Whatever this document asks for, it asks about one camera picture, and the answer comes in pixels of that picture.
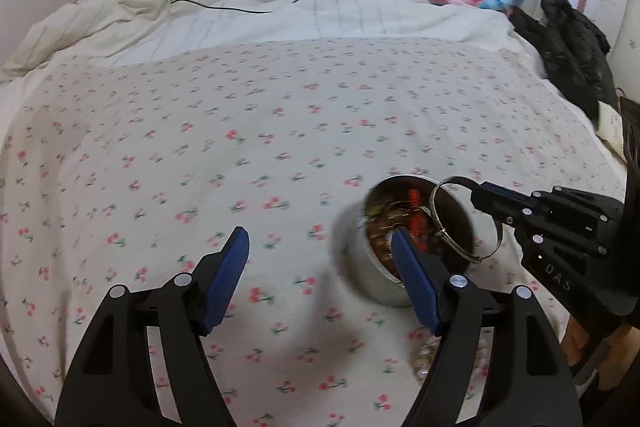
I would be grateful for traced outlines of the person's right hand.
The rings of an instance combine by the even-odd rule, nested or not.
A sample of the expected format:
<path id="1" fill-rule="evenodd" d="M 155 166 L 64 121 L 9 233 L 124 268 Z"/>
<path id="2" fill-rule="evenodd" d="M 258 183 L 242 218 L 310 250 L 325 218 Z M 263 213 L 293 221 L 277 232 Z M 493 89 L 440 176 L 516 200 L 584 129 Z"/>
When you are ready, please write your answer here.
<path id="1" fill-rule="evenodd" d="M 639 331 L 627 324 L 602 340 L 596 351 L 589 347 L 590 335 L 574 317 L 566 325 L 561 348 L 571 369 L 576 369 L 574 384 L 583 391 L 598 377 L 598 389 L 617 387 L 639 352 Z"/>

